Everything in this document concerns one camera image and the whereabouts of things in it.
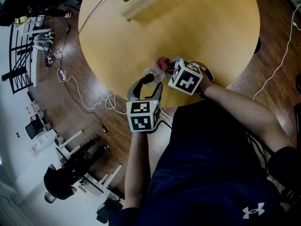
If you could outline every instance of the round wooden table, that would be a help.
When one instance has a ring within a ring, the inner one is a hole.
[[[100,0],[83,0],[79,28]],[[224,87],[236,81],[255,51],[260,18],[256,0],[160,0],[131,21],[104,0],[79,35],[87,63],[108,89],[127,98],[131,85],[158,57],[204,63]],[[161,107],[200,100],[164,80]],[[142,96],[154,87],[144,86]]]

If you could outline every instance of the white box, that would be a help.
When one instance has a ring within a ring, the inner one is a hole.
[[[159,119],[160,102],[127,102],[127,118],[132,132],[153,131]]]
[[[193,95],[203,79],[199,65],[181,59],[175,64],[175,71],[168,85],[188,95]]]

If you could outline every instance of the wooden floor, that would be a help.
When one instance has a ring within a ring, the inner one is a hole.
[[[262,48],[257,55],[253,56],[238,80],[230,86],[232,90],[251,98],[281,63],[289,40],[293,13],[293,9],[286,0],[257,0],[257,3],[261,16]],[[72,75],[76,78],[86,106],[91,107],[112,92],[97,80],[85,61],[78,37],[78,12],[73,12],[74,16],[70,19],[47,18],[46,27],[54,29],[56,48],[62,49],[65,31],[68,25],[71,26],[63,52],[63,70],[67,72],[67,77]],[[298,17],[295,18],[295,22],[301,26],[301,20]],[[296,75],[301,73],[300,47],[301,32],[294,27],[292,42],[283,67],[256,97],[258,102],[267,106],[277,116],[294,145],[297,139],[293,106],[301,103],[301,95],[295,89]],[[61,54],[54,53],[54,55],[61,58]],[[38,85],[30,89],[33,98],[42,110],[46,110],[47,118],[52,122],[52,126],[64,138],[69,138],[81,129],[84,131],[84,134],[77,138],[71,147],[85,143],[95,134],[100,135],[103,141],[108,143],[110,154],[101,158],[91,170],[101,178],[105,173],[112,173],[119,163],[124,165],[112,183],[123,193],[131,141],[127,117],[114,110],[105,109],[104,103],[98,105],[93,111],[84,109],[75,81],[71,79],[65,85],[59,82],[56,75],[59,67],[60,62],[57,61],[51,68],[46,68],[44,54],[40,54]],[[116,109],[125,112],[125,104],[126,101],[117,96]],[[107,134],[102,131],[103,125],[108,130]],[[167,146],[169,137],[170,129],[164,124],[160,126],[160,130],[149,136],[152,171]]]

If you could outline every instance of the black office chair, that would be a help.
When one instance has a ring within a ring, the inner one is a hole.
[[[31,121],[26,127],[25,127],[28,136],[30,139],[34,139],[36,135],[38,135],[43,129],[44,125],[42,124],[40,118],[38,116],[35,116],[35,120]]]

